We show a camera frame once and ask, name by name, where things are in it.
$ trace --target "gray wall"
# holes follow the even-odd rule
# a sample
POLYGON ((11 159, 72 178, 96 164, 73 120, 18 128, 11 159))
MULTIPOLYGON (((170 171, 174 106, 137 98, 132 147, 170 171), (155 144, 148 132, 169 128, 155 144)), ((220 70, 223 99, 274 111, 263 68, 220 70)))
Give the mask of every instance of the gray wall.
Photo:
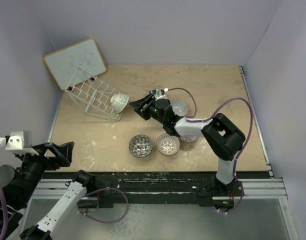
POLYGON ((55 46, 95 37, 107 64, 238 64, 282 0, 34 0, 55 46))
POLYGON ((284 0, 246 66, 276 177, 283 177, 306 240, 306 0, 284 0))
MULTIPOLYGON (((47 140, 61 91, 43 63, 54 47, 30 0, 0 0, 0 137, 31 130, 47 140)), ((0 164, 20 160, 0 148, 0 164)))

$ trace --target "purple cable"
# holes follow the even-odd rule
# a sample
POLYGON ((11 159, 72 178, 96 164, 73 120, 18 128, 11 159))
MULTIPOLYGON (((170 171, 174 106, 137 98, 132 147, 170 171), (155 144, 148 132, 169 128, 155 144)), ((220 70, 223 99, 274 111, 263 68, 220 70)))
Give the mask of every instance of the purple cable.
POLYGON ((127 215, 128 211, 129 211, 129 208, 130 208, 128 198, 127 198, 127 196, 124 194, 124 192, 122 192, 120 189, 117 189, 117 188, 114 188, 114 187, 107 187, 107 188, 101 188, 101 189, 99 189, 99 190, 90 192, 90 193, 86 194, 85 197, 90 196, 90 195, 92 195, 92 194, 96 194, 96 193, 105 191, 105 190, 114 190, 114 191, 117 191, 117 192, 121 193, 121 194, 123 195, 123 197, 125 198, 125 201, 126 201, 126 210, 125 210, 124 214, 123 214, 120 218, 118 218, 118 219, 116 219, 116 220, 113 220, 113 221, 104 221, 104 220, 97 219, 97 218, 95 218, 95 217, 93 217, 93 216, 90 216, 90 215, 88 215, 87 213, 83 212, 83 211, 80 209, 79 203, 77 203, 77 210, 79 211, 80 214, 82 214, 82 215, 88 217, 89 219, 92 219, 92 220, 94 220, 94 221, 97 221, 97 222, 99 222, 99 223, 102 223, 102 224, 114 224, 114 223, 117 223, 117 222, 121 221, 121 220, 127 215))
POLYGON ((197 102, 195 101, 193 95, 188 90, 186 90, 185 88, 182 88, 182 87, 174 87, 174 88, 169 89, 169 91, 172 91, 172 90, 183 90, 183 91, 187 92, 188 95, 190 95, 190 97, 192 98, 193 103, 194 103, 195 111, 194 111, 194 115, 190 116, 189 118, 195 118, 195 116, 197 115, 197 112, 198 112, 198 106, 197 106, 197 102))
POLYGON ((5 196, 4 196, 1 184, 0 184, 0 201, 1 201, 2 210, 3 210, 3 227, 2 227, 1 234, 0 234, 0 240, 3 240, 5 237, 5 234, 7 233, 7 229, 8 229, 9 214, 8 214, 7 201, 5 200, 5 196))

